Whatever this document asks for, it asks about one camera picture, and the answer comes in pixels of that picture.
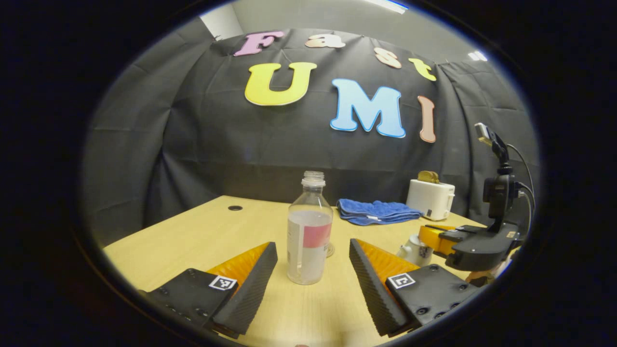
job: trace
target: screw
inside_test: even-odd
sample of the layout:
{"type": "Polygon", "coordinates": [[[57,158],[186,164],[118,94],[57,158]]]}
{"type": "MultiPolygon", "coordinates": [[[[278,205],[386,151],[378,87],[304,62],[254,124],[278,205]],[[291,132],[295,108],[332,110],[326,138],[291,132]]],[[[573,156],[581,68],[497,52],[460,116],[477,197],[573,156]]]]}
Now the screw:
{"type": "Polygon", "coordinates": [[[203,310],[203,309],[196,308],[196,309],[195,309],[195,312],[197,312],[197,314],[199,314],[200,316],[208,317],[208,312],[206,312],[206,311],[205,311],[205,310],[203,310]]]}

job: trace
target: yellow letter u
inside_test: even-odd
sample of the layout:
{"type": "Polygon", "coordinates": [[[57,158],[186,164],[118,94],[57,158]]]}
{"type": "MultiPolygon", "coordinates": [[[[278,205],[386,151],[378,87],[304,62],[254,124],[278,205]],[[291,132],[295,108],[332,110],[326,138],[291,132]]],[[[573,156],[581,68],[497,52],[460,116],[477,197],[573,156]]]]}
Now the yellow letter u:
{"type": "Polygon", "coordinates": [[[249,68],[251,76],[244,90],[246,99],[261,106],[287,105],[302,99],[309,88],[310,71],[317,68],[317,65],[311,62],[293,62],[289,67],[294,69],[294,78],[291,80],[289,89],[272,91],[270,80],[274,71],[281,68],[281,64],[267,63],[251,66],[249,68]]]}

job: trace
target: ceiling light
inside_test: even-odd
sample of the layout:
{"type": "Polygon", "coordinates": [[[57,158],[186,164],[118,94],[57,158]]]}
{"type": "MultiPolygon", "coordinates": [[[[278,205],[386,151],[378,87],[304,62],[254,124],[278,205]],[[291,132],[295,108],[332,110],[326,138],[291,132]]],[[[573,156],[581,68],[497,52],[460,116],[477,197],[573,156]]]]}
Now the ceiling light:
{"type": "Polygon", "coordinates": [[[479,51],[475,51],[474,53],[476,54],[476,56],[477,56],[478,58],[480,58],[480,60],[485,61],[485,62],[486,62],[486,61],[489,61],[489,60],[488,60],[488,59],[486,59],[486,57],[485,57],[482,53],[480,53],[479,51]]]}
{"type": "Polygon", "coordinates": [[[389,9],[389,10],[393,10],[396,13],[400,13],[403,14],[405,12],[405,10],[407,10],[409,7],[407,6],[403,6],[401,4],[398,4],[394,1],[390,1],[390,0],[364,0],[366,2],[370,2],[372,4],[376,4],[379,5],[383,8],[389,9]]]}

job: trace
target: black fabric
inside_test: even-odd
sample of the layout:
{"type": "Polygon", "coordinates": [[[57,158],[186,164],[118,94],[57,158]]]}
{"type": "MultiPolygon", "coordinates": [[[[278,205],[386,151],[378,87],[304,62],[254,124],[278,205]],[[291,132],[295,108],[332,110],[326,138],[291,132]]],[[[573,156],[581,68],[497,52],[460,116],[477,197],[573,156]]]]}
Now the black fabric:
{"type": "Polygon", "coordinates": [[[476,120],[507,133],[508,140],[525,139],[519,149],[537,164],[535,142],[527,141],[528,114],[520,104],[505,103],[514,92],[495,89],[499,78],[488,64],[437,66],[363,35],[282,31],[262,52],[234,57],[244,35],[212,43],[197,19],[151,47],[119,77],[94,116],[85,150],[85,214],[99,242],[107,245],[221,194],[290,203],[300,194],[305,170],[325,173],[324,196],[332,205],[339,198],[404,202],[409,180],[432,170],[456,186],[452,212],[482,222],[482,181],[497,166],[490,149],[476,140],[476,120]],[[319,33],[339,35],[346,46],[304,46],[319,33]],[[402,68],[380,63],[375,47],[396,54],[402,68]],[[408,58],[431,66],[437,81],[422,77],[408,58]],[[291,62],[315,63],[306,95],[285,106],[247,101],[249,67],[269,62],[281,64],[272,90],[289,88],[291,62]],[[357,81],[369,98],[380,86],[399,90],[406,137],[382,136],[375,128],[332,129],[335,78],[357,81]],[[435,143],[418,135],[419,95],[435,104],[435,143]]]}

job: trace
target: plastic bottle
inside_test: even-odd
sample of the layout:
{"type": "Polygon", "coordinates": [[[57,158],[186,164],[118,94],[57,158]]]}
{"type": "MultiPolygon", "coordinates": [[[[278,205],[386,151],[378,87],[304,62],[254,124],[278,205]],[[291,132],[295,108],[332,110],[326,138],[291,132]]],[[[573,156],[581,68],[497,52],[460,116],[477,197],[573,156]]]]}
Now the plastic bottle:
{"type": "Polygon", "coordinates": [[[321,280],[332,227],[332,207],[321,194],[323,172],[306,171],[304,192],[289,207],[287,277],[301,285],[321,280]]]}

